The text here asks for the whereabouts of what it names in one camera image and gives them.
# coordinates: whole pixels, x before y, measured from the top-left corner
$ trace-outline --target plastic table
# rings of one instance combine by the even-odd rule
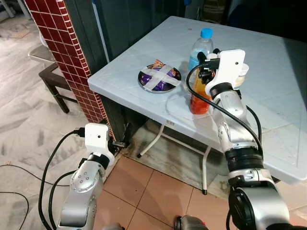
[[[184,83],[191,46],[204,27],[214,30],[214,48],[240,48],[246,52],[249,72],[240,90],[242,101],[261,121],[265,167],[272,176],[289,184],[307,179],[305,43],[172,16],[90,77],[90,88],[220,150],[211,116],[189,111]],[[174,66],[183,77],[182,84],[171,92],[154,94],[139,86],[139,71],[156,59]],[[257,132],[251,115],[248,120]]]

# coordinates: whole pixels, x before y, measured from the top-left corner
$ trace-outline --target black wire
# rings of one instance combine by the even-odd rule
[[[54,194],[54,190],[56,189],[57,187],[57,184],[60,180],[62,180],[65,176],[68,176],[68,175],[71,175],[73,174],[75,171],[71,171],[71,172],[67,172],[65,174],[63,174],[62,176],[60,176],[54,183],[54,185],[52,186],[51,188],[51,191],[50,191],[50,196],[49,196],[49,204],[48,204],[48,213],[49,213],[49,219],[50,219],[50,223],[51,223],[51,226],[53,227],[54,230],[57,229],[57,226],[54,222],[54,219],[53,219],[53,214],[52,214],[52,200],[53,200],[53,194]]]
[[[187,79],[186,79],[186,85],[188,90],[197,98],[203,100],[204,102],[208,103],[209,105],[212,105],[214,108],[220,110],[221,112],[223,112],[224,114],[226,114],[227,116],[229,116],[230,118],[234,119],[235,121],[237,121],[241,126],[243,126],[255,139],[257,145],[258,145],[258,151],[260,153],[260,155],[263,157],[263,150],[262,150],[262,146],[261,143],[257,137],[257,135],[254,133],[254,131],[247,125],[245,124],[243,121],[241,121],[239,118],[237,118],[236,116],[232,115],[230,112],[228,112],[227,110],[223,109],[222,107],[218,106],[217,104],[213,103],[212,101],[208,100],[207,98],[202,97],[201,95],[199,95],[198,93],[196,93],[190,86],[189,84],[189,80],[191,77],[191,74],[198,68],[203,68],[205,67],[205,63],[200,64],[198,66],[195,66],[187,75]]]
[[[262,142],[262,136],[261,136],[261,124],[260,124],[260,120],[258,119],[256,113],[251,109],[249,108],[248,106],[246,106],[246,108],[250,111],[250,113],[254,116],[255,120],[256,120],[256,123],[257,123],[257,128],[258,128],[258,139],[260,141],[260,143]]]
[[[230,222],[230,210],[228,210],[227,217],[226,217],[226,230],[230,230],[229,222]]]
[[[3,165],[0,165],[0,167],[3,167],[3,166],[11,166],[11,167],[16,167],[16,168],[22,169],[22,170],[26,171],[27,173],[29,173],[30,175],[32,175],[33,177],[35,177],[36,179],[42,181],[41,178],[39,178],[38,176],[34,175],[32,172],[28,171],[27,169],[25,169],[25,168],[23,168],[23,167],[21,167],[21,166],[14,165],[14,164],[3,164]],[[50,183],[50,182],[48,182],[48,181],[45,181],[45,183],[47,183],[47,184],[49,184],[49,185],[53,185],[53,183]],[[69,186],[69,184],[68,184],[68,185],[59,184],[59,185],[57,185],[57,186],[67,187],[67,186]]]
[[[17,194],[17,195],[22,196],[26,200],[26,202],[27,202],[27,212],[25,213],[24,220],[23,220],[23,222],[20,225],[20,228],[19,228],[19,230],[20,230],[22,228],[22,226],[24,225],[25,219],[27,218],[28,212],[29,212],[29,201],[28,201],[27,197],[25,197],[21,193],[16,193],[16,192],[0,192],[0,193]]]
[[[46,174],[47,174],[47,170],[48,167],[52,161],[52,158],[54,157],[54,155],[56,154],[59,146],[62,144],[62,142],[71,134],[77,133],[77,130],[74,130],[68,134],[66,134],[57,144],[57,146],[54,148],[50,158],[47,161],[47,164],[45,166],[44,172],[43,172],[43,176],[42,176],[42,181],[40,184],[40,190],[39,190],[39,196],[38,196],[38,213],[39,213],[39,217],[43,223],[43,225],[45,226],[45,228],[47,230],[52,230],[52,228],[49,226],[49,224],[47,223],[45,217],[44,217],[44,213],[43,213],[43,209],[42,209],[42,200],[43,200],[43,192],[44,192],[44,184],[45,184],[45,179],[46,179]]]

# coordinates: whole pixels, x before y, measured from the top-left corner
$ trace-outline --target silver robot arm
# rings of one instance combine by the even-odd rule
[[[106,125],[89,123],[85,126],[85,146],[90,156],[71,177],[57,230],[93,229],[96,200],[102,191],[105,170],[114,163],[107,144]]]
[[[244,57],[243,50],[227,50],[213,56],[215,59],[202,61],[207,62],[204,67],[209,69],[213,61],[216,69],[214,78],[207,81],[206,93],[211,95],[215,104],[250,126],[247,108],[233,90]],[[228,201],[233,223],[240,230],[274,230],[291,226],[288,208],[269,171],[263,168],[263,156],[253,136],[237,121],[216,108],[213,109],[212,117],[218,127],[218,138],[230,171],[229,183],[232,189]]]

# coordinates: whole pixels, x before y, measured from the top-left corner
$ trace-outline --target white tape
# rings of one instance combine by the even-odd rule
[[[141,72],[150,75],[152,78],[145,84],[144,88],[146,90],[152,91],[154,87],[159,84],[160,81],[167,82],[169,84],[172,84],[174,86],[178,86],[180,84],[180,81],[168,76],[168,72],[172,69],[169,65],[164,65],[161,69],[155,70],[155,69],[149,69],[147,67],[143,68]]]

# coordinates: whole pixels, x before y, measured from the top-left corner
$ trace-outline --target tiled pillar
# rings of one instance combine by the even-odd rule
[[[106,119],[109,124],[100,96],[88,86],[91,73],[64,1],[25,0],[25,3],[87,119],[96,123]]]

